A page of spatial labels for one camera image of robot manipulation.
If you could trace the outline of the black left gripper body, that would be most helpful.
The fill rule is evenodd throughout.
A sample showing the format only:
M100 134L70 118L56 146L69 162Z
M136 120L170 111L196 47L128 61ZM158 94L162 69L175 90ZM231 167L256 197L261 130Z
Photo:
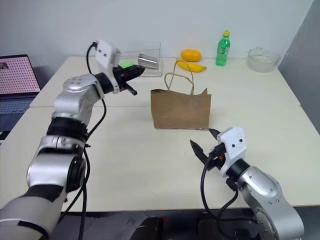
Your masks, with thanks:
M124 83L127 83L128 81L133 79L131 76L132 66L122 68L119 65L118 67L113 68L113 74L114 74L114 77L118 83L118 86L119 86L119 89L121 92L126 90L124 87Z

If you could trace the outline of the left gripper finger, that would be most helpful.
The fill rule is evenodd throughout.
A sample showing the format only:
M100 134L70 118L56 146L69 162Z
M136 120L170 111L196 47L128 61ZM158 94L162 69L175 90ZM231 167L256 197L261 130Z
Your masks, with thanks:
M128 90L133 96L136 96L138 93L135 89L133 89L128 83L124 83L124 88Z
M133 65L131 69L131 78L135 79L141 76L145 71L145 68L140 65Z

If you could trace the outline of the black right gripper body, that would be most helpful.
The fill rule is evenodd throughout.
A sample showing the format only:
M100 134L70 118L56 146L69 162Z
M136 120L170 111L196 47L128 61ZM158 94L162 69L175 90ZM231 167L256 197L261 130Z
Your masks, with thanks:
M226 157L226 148L224 143L220 143L213 148L213 150L209 153L208 156L208 167L207 170L210 171L214 168L220 170L225 164Z

